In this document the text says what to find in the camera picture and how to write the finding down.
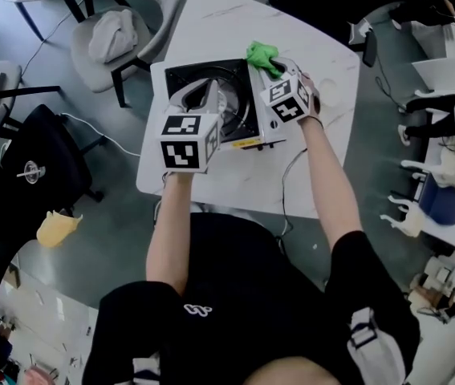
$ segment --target portable gas stove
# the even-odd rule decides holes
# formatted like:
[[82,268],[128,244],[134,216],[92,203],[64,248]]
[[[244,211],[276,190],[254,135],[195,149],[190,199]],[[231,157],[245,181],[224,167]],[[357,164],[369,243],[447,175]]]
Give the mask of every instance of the portable gas stove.
[[[165,61],[151,67],[154,97],[167,104],[180,89],[199,79],[216,79],[219,91],[226,98],[221,127],[221,149],[262,149],[284,141],[281,126],[275,113],[259,95],[265,90],[259,72],[244,59],[213,61]],[[190,107],[200,104],[205,92],[188,98]]]

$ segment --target short sleeve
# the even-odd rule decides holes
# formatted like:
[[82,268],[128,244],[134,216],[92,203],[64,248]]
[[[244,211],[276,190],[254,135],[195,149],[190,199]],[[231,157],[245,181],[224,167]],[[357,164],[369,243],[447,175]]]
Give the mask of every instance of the short sleeve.
[[134,282],[100,301],[83,385],[132,381],[133,359],[150,358],[178,326],[181,297],[162,282]]
[[331,308],[347,323],[354,312],[371,307],[378,327],[398,343],[406,371],[412,370],[420,325],[365,233],[354,231],[336,242],[326,295]]

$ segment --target green cloth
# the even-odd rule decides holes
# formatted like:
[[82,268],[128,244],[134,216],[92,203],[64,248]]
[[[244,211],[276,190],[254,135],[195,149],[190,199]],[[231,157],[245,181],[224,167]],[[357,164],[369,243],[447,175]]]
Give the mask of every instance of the green cloth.
[[246,61],[248,63],[256,68],[267,69],[272,77],[278,79],[281,77],[282,72],[270,62],[273,57],[278,57],[278,48],[276,46],[252,42],[249,48],[246,49]]

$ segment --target black stove surface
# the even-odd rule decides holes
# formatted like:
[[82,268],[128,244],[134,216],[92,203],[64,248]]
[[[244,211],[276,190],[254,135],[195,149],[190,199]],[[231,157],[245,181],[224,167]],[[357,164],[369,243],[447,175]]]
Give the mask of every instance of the black stove surface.
[[227,108],[223,114],[224,124],[221,129],[221,142],[243,140],[259,135],[258,117],[254,104],[254,94],[250,85],[249,68],[244,59],[167,68],[165,79],[169,98],[194,81],[216,79],[220,91],[227,98]]

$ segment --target table leg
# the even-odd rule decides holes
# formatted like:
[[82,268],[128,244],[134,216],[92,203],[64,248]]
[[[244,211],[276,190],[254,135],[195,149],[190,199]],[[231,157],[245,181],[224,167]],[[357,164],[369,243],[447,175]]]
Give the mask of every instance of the table leg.
[[70,9],[70,12],[74,16],[77,22],[83,22],[85,20],[83,11],[79,8],[79,4],[77,4],[76,0],[64,0],[67,4],[67,7]]
[[38,37],[39,40],[42,42],[43,41],[42,34],[40,33],[40,30],[38,30],[38,27],[36,26],[35,22],[33,21],[31,16],[27,12],[24,4],[22,2],[15,2],[15,5],[17,6],[18,11],[20,11],[20,14],[22,15],[22,17],[24,17],[24,20],[26,20],[26,23],[33,30],[33,33],[35,33],[36,37]]

